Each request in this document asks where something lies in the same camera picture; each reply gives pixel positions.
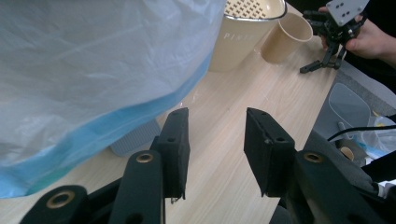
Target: black bracket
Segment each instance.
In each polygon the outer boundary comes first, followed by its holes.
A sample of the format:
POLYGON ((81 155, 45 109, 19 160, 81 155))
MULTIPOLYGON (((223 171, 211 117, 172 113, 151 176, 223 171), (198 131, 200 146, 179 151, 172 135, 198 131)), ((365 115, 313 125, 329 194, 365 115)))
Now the black bracket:
POLYGON ((62 186, 42 196, 21 223, 165 223, 165 198, 185 199, 189 111, 169 114, 150 150, 128 160, 122 178, 87 194, 62 186))
POLYGON ((267 113, 247 109, 245 153, 262 195, 286 200, 294 223, 387 223, 396 215, 396 187, 387 199, 352 186, 315 150, 294 141, 267 113))

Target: metal bolt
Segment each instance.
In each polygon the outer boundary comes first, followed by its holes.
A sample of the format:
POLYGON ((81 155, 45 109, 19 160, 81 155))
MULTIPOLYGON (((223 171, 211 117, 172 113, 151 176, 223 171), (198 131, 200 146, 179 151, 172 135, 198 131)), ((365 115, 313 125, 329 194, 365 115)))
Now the metal bolt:
POLYGON ((61 208, 73 201, 75 196, 76 194, 72 190, 62 190, 61 192, 49 198, 47 201, 47 207, 50 209, 61 208))
POLYGON ((307 161, 312 161, 314 163, 321 163, 323 162, 323 157, 319 156, 316 153, 313 152, 307 152, 304 154, 304 159, 306 159, 307 161))
POLYGON ((139 155, 136 158, 136 161, 141 162, 141 163, 146 163, 146 162, 152 161, 153 158, 154 157, 151 154, 145 153, 145 154, 139 155))

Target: black cable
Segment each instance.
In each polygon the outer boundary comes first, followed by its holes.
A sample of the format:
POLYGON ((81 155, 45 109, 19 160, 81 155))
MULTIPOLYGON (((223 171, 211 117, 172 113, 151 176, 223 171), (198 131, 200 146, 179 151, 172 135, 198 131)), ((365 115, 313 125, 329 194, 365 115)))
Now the black cable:
POLYGON ((327 139, 327 141, 332 141, 336 136, 341 135, 343 133, 350 133, 350 132, 364 132, 364 131, 377 131, 377 130, 389 130, 389 129, 396 129, 396 125, 389 125, 389 126, 382 126, 382 127, 359 127, 359 128, 350 128, 345 129, 341 132, 336 133, 335 135, 331 136, 327 139))

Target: blue plastic bag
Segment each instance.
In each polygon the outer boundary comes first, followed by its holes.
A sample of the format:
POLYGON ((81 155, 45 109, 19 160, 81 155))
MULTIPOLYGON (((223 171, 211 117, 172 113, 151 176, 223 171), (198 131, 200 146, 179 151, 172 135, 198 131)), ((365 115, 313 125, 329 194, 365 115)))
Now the blue plastic bag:
POLYGON ((177 104, 225 0, 0 2, 0 198, 34 193, 177 104))
MULTIPOLYGON (((391 119, 378 116, 373 117, 370 127, 385 127, 395 125, 391 119)), ((367 155, 376 160, 396 150, 396 130, 381 130, 370 132, 358 132, 354 141, 363 148, 367 155)))

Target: beige cup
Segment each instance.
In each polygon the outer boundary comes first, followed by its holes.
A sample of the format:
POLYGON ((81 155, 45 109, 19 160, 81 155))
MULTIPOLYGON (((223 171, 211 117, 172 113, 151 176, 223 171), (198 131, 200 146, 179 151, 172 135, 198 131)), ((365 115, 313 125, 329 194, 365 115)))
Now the beige cup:
POLYGON ((344 154, 344 156, 346 156, 351 161, 353 161, 353 159, 355 159, 355 156, 353 155, 353 152, 352 152, 352 150, 350 150, 349 147, 341 147, 340 151, 344 154))
POLYGON ((286 11, 284 0, 228 0, 209 70, 234 69, 286 11))
POLYGON ((278 21, 262 45, 262 57, 268 63, 281 63, 304 42, 312 38, 312 27, 303 17, 286 14, 278 21))

